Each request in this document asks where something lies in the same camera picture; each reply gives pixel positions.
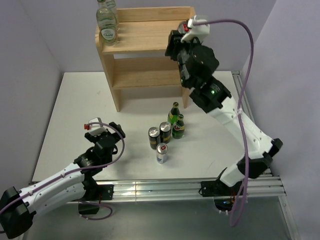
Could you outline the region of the black yellow can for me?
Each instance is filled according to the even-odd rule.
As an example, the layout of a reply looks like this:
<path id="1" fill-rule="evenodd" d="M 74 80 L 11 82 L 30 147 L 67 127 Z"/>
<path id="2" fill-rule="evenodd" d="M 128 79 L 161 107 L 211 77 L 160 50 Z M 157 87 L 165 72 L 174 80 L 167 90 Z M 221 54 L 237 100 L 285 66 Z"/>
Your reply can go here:
<path id="1" fill-rule="evenodd" d="M 150 147 L 151 147 L 153 150 L 156 150 L 158 144 L 161 142 L 160 129 L 159 129 L 159 127 L 151 127 L 151 128 L 148 130 L 148 139 L 149 139 Z"/>
<path id="2" fill-rule="evenodd" d="M 160 129 L 160 141 L 168 144 L 171 140 L 172 125 L 169 121 L 164 121 L 159 125 Z"/>

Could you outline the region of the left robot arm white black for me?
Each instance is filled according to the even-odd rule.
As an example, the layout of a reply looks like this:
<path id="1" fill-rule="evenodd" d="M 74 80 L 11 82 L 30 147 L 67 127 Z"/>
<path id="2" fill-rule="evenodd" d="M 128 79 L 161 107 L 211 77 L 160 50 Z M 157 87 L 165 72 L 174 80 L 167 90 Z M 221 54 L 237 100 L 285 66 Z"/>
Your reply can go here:
<path id="1" fill-rule="evenodd" d="M 115 163 L 113 155 L 122 156 L 117 143 L 126 135 L 119 124 L 103 123 L 94 118 L 84 125 L 84 137 L 93 146 L 73 163 L 43 181 L 20 190 L 6 189 L 0 198 L 1 233 L 8 239 L 24 234 L 41 215 L 70 201 L 92 200 L 98 194 L 94 176 Z"/>

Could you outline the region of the aluminium rail frame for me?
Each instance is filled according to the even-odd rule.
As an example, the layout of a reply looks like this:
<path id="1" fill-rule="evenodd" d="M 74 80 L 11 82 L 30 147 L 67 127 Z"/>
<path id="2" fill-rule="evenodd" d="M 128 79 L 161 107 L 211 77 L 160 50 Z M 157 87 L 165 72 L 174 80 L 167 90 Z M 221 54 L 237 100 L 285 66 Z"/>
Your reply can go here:
<path id="1" fill-rule="evenodd" d="M 242 146 L 215 119 L 190 103 L 182 110 L 186 135 L 168 145 L 168 160 L 158 163 L 147 131 L 167 119 L 173 102 L 181 102 L 178 85 L 127 88 L 122 109 L 116 111 L 102 72 L 66 72 L 40 150 L 32 181 L 40 182 L 88 149 L 83 125 L 100 117 L 120 124 L 126 134 L 119 144 L 121 158 L 95 176 L 101 187 L 113 185 L 103 203 L 112 206 L 109 219 L 93 222 L 76 218 L 65 205 L 43 217 L 29 237 L 62 239 L 189 239 L 298 240 L 284 184 L 266 170 L 248 183 L 248 201 L 236 227 L 218 213 L 215 202 L 229 196 L 204 197 L 202 182 L 213 181 L 238 160 Z"/>

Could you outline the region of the wooden two-tier shelf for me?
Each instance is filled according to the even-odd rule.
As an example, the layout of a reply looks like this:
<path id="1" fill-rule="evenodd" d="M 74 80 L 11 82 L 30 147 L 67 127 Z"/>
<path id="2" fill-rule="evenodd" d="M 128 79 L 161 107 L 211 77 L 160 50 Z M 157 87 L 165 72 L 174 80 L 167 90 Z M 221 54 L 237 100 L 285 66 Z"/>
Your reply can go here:
<path id="1" fill-rule="evenodd" d="M 107 45 L 96 30 L 96 49 L 117 112 L 121 110 L 123 89 L 179 87 L 181 82 L 178 66 L 169 57 L 116 59 L 115 55 L 163 54 L 170 32 L 195 14 L 192 6 L 120 8 L 116 45 Z"/>

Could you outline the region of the black yellow can left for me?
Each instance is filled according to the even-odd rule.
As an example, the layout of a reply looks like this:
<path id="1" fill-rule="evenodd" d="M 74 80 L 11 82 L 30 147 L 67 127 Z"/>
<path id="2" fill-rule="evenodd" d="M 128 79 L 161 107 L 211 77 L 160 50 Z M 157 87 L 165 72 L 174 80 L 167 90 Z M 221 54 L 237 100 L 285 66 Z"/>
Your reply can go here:
<path id="1" fill-rule="evenodd" d="M 151 127 L 151 128 L 148 130 L 148 139 L 149 139 L 150 147 L 151 147 L 153 150 L 156 150 L 158 144 L 161 142 L 160 129 L 159 129 L 159 127 Z"/>

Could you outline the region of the green glass bottle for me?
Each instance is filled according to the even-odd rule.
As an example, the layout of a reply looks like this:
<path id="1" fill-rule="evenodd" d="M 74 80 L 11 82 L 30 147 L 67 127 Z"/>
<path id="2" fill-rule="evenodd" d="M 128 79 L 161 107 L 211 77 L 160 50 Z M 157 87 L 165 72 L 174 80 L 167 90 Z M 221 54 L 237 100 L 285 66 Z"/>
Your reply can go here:
<path id="1" fill-rule="evenodd" d="M 185 123 L 183 114 L 177 116 L 177 120 L 173 123 L 171 133 L 174 139 L 181 139 L 184 136 Z"/>
<path id="2" fill-rule="evenodd" d="M 168 113 L 167 121 L 170 122 L 171 125 L 173 125 L 177 121 L 179 114 L 180 114 L 179 103 L 174 102 L 172 104 L 171 110 Z"/>

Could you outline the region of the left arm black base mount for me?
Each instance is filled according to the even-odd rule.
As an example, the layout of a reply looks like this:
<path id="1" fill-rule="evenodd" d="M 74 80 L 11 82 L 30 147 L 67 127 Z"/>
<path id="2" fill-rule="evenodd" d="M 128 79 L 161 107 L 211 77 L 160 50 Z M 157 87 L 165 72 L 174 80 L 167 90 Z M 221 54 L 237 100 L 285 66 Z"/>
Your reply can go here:
<path id="1" fill-rule="evenodd" d="M 102 201 L 110 201 L 113 198 L 114 185 L 113 184 L 98 184 L 96 188 L 90 193 L 85 193 L 85 195 L 80 198 L 78 203 L 78 213 L 80 215 L 96 215 L 100 208 Z M 91 205 L 89 203 L 82 203 L 96 201 L 98 205 Z"/>

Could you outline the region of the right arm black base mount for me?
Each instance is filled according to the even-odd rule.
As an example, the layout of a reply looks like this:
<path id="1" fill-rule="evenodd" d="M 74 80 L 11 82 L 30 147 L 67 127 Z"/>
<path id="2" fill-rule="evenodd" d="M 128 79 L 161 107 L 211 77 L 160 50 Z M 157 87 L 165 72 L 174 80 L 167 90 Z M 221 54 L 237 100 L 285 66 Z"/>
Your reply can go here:
<path id="1" fill-rule="evenodd" d="M 198 193 L 202 197 L 224 197 L 214 200 L 214 205 L 219 211 L 231 211 L 236 201 L 236 196 L 240 190 L 242 181 L 238 181 L 234 186 L 225 185 L 220 176 L 216 180 L 205 180 L 200 182 Z"/>

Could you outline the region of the black yellow can right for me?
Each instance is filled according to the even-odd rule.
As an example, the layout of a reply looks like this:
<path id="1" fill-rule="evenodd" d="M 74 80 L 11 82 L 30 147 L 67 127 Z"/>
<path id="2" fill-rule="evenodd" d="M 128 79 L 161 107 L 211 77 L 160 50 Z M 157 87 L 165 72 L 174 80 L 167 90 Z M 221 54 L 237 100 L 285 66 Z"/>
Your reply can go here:
<path id="1" fill-rule="evenodd" d="M 171 140 L 172 125 L 169 121 L 164 121 L 159 125 L 160 129 L 160 141 L 168 144 Z"/>

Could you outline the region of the clear glass bottle rear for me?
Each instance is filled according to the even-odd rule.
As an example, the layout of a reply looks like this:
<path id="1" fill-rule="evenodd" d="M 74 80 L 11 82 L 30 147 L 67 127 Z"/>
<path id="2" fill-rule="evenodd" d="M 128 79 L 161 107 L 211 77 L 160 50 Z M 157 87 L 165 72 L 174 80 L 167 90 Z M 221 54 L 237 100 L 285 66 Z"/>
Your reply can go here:
<path id="1" fill-rule="evenodd" d="M 117 5 L 116 5 L 116 1 L 115 0 L 106 0 L 106 6 L 108 9 L 110 9 L 115 17 L 115 21 L 116 21 L 116 30 L 119 30 L 119 19 L 118 19 L 118 10 L 117 10 Z"/>

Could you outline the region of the green glass bottle front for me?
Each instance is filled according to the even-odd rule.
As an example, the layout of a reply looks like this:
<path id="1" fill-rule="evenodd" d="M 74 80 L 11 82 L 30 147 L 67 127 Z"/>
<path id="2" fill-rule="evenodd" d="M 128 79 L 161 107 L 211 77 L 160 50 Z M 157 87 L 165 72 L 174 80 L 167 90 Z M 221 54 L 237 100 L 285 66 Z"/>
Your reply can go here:
<path id="1" fill-rule="evenodd" d="M 173 123 L 171 133 L 174 139 L 181 139 L 184 136 L 185 123 L 183 114 L 177 116 L 177 120 Z"/>

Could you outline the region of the green glass bottle rear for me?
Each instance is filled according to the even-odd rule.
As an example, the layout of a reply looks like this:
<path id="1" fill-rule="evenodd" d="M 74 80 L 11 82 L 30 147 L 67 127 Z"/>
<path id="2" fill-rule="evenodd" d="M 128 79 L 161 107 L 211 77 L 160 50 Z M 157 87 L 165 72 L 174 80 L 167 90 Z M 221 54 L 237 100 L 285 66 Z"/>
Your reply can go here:
<path id="1" fill-rule="evenodd" d="M 167 121 L 170 122 L 171 125 L 173 125 L 177 121 L 179 114 L 180 114 L 179 103 L 174 102 L 172 104 L 171 110 L 168 113 Z"/>

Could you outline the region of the silver blue energy drink can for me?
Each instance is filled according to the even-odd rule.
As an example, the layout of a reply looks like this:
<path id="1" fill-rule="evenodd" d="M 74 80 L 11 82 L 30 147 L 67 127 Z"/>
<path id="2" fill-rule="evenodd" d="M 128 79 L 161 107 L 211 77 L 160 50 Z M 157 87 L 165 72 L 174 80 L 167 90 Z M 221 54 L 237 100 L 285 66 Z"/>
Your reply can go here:
<path id="1" fill-rule="evenodd" d="M 188 33 L 189 30 L 190 29 L 188 28 L 188 21 L 187 20 L 184 20 L 184 21 L 180 22 L 178 27 L 177 27 L 177 31 L 182 35 Z"/>

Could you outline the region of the clear glass bottle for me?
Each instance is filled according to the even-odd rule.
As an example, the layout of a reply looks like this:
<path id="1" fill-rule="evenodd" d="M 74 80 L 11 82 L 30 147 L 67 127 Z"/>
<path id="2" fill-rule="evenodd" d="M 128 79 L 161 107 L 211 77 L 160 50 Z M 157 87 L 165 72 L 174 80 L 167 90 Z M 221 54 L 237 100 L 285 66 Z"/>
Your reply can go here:
<path id="1" fill-rule="evenodd" d="M 116 21 L 116 30 L 119 30 L 119 19 L 118 19 L 118 10 L 117 10 L 117 5 L 116 5 L 116 1 L 115 0 L 106 0 L 106 6 L 108 9 L 110 9 L 115 17 L 115 21 Z"/>
<path id="2" fill-rule="evenodd" d="M 99 33 L 104 43 L 113 46 L 118 42 L 118 31 L 116 29 L 116 19 L 113 12 L 107 8 L 105 0 L 97 1 L 96 21 Z"/>

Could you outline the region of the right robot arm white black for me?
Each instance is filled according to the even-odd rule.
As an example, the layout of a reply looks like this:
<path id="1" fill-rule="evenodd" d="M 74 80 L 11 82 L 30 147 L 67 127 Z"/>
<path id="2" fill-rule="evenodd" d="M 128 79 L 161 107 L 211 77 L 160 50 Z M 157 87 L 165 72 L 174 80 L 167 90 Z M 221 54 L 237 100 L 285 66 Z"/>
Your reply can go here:
<path id="1" fill-rule="evenodd" d="M 260 130 L 238 106 L 227 87 L 213 76 L 219 65 L 213 50 L 204 46 L 198 37 L 189 40 L 184 37 L 178 30 L 172 30 L 165 56 L 177 62 L 181 85 L 191 90 L 192 101 L 244 147 L 242 159 L 224 169 L 215 181 L 217 191 L 227 195 L 237 183 L 256 179 L 269 168 L 283 142 Z"/>

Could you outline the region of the clear glass bottle front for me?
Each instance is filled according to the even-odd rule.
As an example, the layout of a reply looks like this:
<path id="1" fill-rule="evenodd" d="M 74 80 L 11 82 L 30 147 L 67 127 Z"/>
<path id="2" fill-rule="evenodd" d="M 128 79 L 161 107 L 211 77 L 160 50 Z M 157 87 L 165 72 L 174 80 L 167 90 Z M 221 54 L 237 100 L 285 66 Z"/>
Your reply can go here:
<path id="1" fill-rule="evenodd" d="M 104 43 L 113 46 L 118 42 L 118 31 L 116 29 L 116 19 L 113 12 L 107 8 L 105 0 L 97 1 L 96 21 L 99 33 Z"/>

